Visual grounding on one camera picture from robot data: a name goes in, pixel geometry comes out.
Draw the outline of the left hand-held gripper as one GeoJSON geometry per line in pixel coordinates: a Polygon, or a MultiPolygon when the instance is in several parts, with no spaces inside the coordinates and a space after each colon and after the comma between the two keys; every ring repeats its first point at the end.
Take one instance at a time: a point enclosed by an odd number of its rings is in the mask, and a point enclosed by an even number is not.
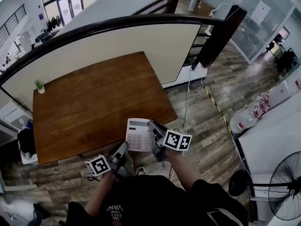
{"type": "Polygon", "coordinates": [[[89,179],[96,179],[98,176],[106,172],[113,172],[116,178],[122,179],[127,175],[125,170],[125,151],[128,148],[128,142],[122,141],[113,150],[105,155],[98,155],[85,162],[91,176],[89,179]]]}

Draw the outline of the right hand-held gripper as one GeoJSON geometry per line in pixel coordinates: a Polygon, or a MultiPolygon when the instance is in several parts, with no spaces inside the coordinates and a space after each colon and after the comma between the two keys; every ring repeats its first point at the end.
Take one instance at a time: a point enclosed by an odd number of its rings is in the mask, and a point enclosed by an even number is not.
{"type": "Polygon", "coordinates": [[[153,135],[152,152],[158,162],[167,161],[165,149],[170,148],[175,151],[188,151],[192,135],[177,130],[171,130],[164,125],[150,120],[148,128],[153,135]]]}

